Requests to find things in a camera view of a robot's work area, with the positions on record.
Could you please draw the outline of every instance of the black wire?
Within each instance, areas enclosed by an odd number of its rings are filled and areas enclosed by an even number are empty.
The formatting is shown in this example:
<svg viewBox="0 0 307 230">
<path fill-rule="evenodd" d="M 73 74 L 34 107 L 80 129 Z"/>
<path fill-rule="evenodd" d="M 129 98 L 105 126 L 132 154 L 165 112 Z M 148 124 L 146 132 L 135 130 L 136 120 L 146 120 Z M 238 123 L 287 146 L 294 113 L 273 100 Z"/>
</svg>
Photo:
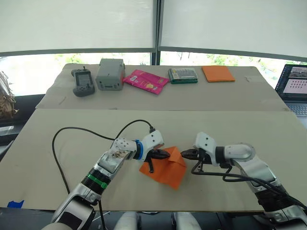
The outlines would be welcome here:
<svg viewBox="0 0 307 230">
<path fill-rule="evenodd" d="M 66 187 L 66 190 L 67 190 L 67 193 L 68 193 L 68 194 L 69 194 L 71 191 L 70 191 L 70 189 L 69 189 L 69 186 L 68 186 L 67 180 L 66 180 L 66 178 L 65 178 L 64 172 L 63 172 L 63 170 L 62 170 L 62 168 L 61 168 L 61 166 L 60 166 L 60 164 L 59 164 L 58 158 L 57 158 L 57 156 L 56 156 L 55 148 L 54 148 L 54 142 L 55 142 L 55 139 L 56 139 L 57 135 L 58 135 L 61 131 L 65 130 L 65 129 L 79 129 L 79 130 L 83 130 L 83 131 L 92 133 L 92 134 L 94 134 L 94 135 L 96 135 L 96 136 L 98 136 L 98 137 L 101 137 L 101 138 L 104 138 L 104 139 L 107 139 L 107 140 L 112 140 L 112 141 L 114 141 L 116 138 L 118 138 L 118 137 L 121 135 L 121 133 L 122 133 L 128 126 L 130 126 L 131 124 L 133 124 L 133 123 L 135 123 L 135 122 L 145 122 L 145 123 L 147 123 L 147 124 L 149 125 L 150 132 L 154 131 L 154 127 L 153 127 L 148 121 L 142 120 L 142 119 L 138 119 L 138 120 L 134 120 L 134 121 L 131 121 L 130 123 L 126 124 L 126 125 L 120 130 L 120 132 L 117 134 L 117 136 L 116 136 L 115 138 L 105 137 L 105 136 L 100 135 L 100 134 L 98 134 L 98 133 L 95 133 L 95 132 L 93 132 L 93 131 L 91 131 L 91 130 L 89 130 L 89 129 L 80 128 L 80 127 L 73 127 L 73 126 L 61 128 L 61 129 L 59 129 L 59 130 L 55 133 L 55 135 L 53 136 L 53 139 L 52 139 L 52 153 L 53 153 L 54 160 L 55 160 L 55 162 L 56 162 L 56 164 L 57 164 L 57 166 L 58 166 L 58 168 L 59 168 L 59 171 L 60 171 L 60 173 L 61 173 L 61 176 L 62 176 L 62 179 L 63 179 L 63 182 L 64 182 L 64 184 L 65 184 L 65 187 Z M 101 200 L 98 201 L 98 205 L 99 205 L 99 213 L 100 213 L 100 218 L 101 218 L 102 227 L 103 227 L 103 230 L 106 230 L 105 219 L 104 219 L 104 215 L 103 215 L 103 212 L 102 212 Z"/>
<path fill-rule="evenodd" d="M 225 177 L 227 177 L 227 176 L 240 178 L 240 180 L 230 180 L 230 182 L 254 181 L 257 184 L 265 187 L 267 190 L 270 190 L 271 192 L 273 192 L 273 193 L 275 193 L 279 196 L 285 196 L 286 198 L 291 200 L 294 204 L 302 207 L 304 210 L 307 210 L 307 206 L 305 206 L 302 202 L 300 202 L 296 198 L 290 196 L 289 194 L 281 191 L 278 187 L 274 186 L 273 184 L 271 184 L 271 183 L 269 183 L 265 180 L 254 178 L 254 177 L 249 177 L 249 176 L 243 176 L 243 175 L 240 175 L 240 174 L 229 173 L 231 168 L 228 168 L 228 170 L 226 172 L 204 172 L 201 169 L 200 169 L 199 172 L 196 172 L 195 170 L 200 164 L 201 164 L 201 161 L 198 161 L 197 164 L 192 168 L 192 170 L 191 170 L 192 174 L 194 174 L 194 175 L 222 176 L 224 179 L 226 179 Z"/>
</svg>

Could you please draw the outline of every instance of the orange napkin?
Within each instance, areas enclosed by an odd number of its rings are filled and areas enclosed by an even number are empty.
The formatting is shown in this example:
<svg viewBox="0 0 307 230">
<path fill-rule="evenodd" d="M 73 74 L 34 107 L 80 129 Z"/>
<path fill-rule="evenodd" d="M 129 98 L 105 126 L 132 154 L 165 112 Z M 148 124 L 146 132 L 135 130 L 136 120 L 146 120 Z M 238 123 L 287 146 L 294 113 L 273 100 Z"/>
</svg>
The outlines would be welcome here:
<svg viewBox="0 0 307 230">
<path fill-rule="evenodd" d="M 227 66 L 203 66 L 202 71 L 208 82 L 235 81 Z"/>
<path fill-rule="evenodd" d="M 153 173 L 149 173 L 147 162 L 144 162 L 141 166 L 140 172 L 157 182 L 168 184 L 172 188 L 178 189 L 187 169 L 186 163 L 176 146 L 164 150 L 170 154 L 170 157 L 162 160 L 152 159 Z"/>
</svg>

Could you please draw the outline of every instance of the beige table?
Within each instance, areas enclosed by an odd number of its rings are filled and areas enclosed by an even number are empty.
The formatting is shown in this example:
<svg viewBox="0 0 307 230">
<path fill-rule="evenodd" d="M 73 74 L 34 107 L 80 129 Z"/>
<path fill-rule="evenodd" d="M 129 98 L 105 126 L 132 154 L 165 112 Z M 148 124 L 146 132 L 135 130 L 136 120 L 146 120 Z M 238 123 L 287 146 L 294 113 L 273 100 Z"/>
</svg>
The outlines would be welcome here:
<svg viewBox="0 0 307 230">
<path fill-rule="evenodd" d="M 146 119 L 161 131 L 165 147 L 192 147 L 204 131 L 218 145 L 245 142 L 268 163 L 285 188 L 307 203 L 307 131 L 290 112 L 195 112 L 121 110 L 36 110 L 9 152 L 0 162 L 0 206 L 25 200 L 24 208 L 56 209 L 67 193 L 51 151 L 51 140 L 66 126 L 89 128 L 114 137 L 129 121 Z M 146 124 L 129 127 L 122 134 L 142 138 Z M 88 173 L 110 141 L 79 130 L 65 130 L 56 139 L 56 153 L 70 188 Z M 138 161 L 127 161 L 103 193 L 104 210 L 159 211 L 260 211 L 245 183 L 226 183 L 220 177 L 192 175 L 196 163 L 185 160 L 187 172 L 178 190 L 141 174 Z M 223 172 L 205 166 L 208 172 Z"/>
<path fill-rule="evenodd" d="M 200 66 L 197 84 L 167 84 L 160 95 L 146 92 L 128 84 L 121 91 L 100 91 L 76 97 L 72 69 L 81 64 L 67 64 L 47 91 L 37 108 L 58 109 L 128 109 L 128 110 L 189 110 L 189 111 L 289 111 L 275 90 L 261 76 L 256 67 L 228 67 L 235 82 L 208 83 Z M 85 65 L 93 80 L 99 65 Z M 171 66 L 126 66 L 126 76 L 135 69 L 168 78 Z"/>
</svg>

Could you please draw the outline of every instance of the laptop screen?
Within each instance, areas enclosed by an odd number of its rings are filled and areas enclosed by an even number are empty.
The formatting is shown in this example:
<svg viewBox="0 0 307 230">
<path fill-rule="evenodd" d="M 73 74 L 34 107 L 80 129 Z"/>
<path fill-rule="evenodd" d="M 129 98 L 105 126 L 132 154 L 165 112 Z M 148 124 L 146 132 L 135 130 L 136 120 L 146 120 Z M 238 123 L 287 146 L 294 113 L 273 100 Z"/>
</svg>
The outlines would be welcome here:
<svg viewBox="0 0 307 230">
<path fill-rule="evenodd" d="M 307 102 L 307 66 L 285 65 L 275 90 L 284 101 Z"/>
</svg>

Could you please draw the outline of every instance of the laptop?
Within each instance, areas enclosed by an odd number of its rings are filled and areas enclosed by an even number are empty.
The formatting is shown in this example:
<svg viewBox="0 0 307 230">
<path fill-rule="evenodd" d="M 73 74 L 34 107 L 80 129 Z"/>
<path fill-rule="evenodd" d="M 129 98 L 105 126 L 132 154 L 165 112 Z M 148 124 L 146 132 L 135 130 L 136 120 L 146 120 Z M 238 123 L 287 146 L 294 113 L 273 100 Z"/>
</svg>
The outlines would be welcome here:
<svg viewBox="0 0 307 230">
<path fill-rule="evenodd" d="M 275 90 L 307 128 L 307 65 L 286 64 Z"/>
</svg>

